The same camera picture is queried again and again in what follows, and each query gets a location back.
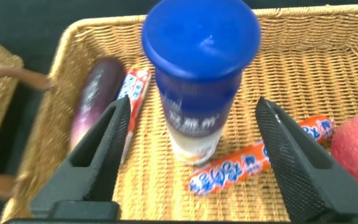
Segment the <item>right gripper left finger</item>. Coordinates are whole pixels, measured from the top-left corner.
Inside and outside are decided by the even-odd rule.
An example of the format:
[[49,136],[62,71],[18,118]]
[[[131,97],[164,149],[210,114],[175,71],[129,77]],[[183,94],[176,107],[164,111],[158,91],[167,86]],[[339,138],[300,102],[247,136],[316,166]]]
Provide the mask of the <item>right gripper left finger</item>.
[[116,219],[112,195],[130,117],[128,97],[106,108],[31,202],[35,218]]

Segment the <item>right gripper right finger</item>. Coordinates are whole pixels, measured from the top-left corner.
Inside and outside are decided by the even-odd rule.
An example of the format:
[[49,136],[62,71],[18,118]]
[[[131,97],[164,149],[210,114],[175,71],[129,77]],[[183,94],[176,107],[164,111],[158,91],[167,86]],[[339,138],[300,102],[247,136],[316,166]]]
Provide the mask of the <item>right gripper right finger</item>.
[[291,222],[358,223],[358,181],[274,102],[255,117]]

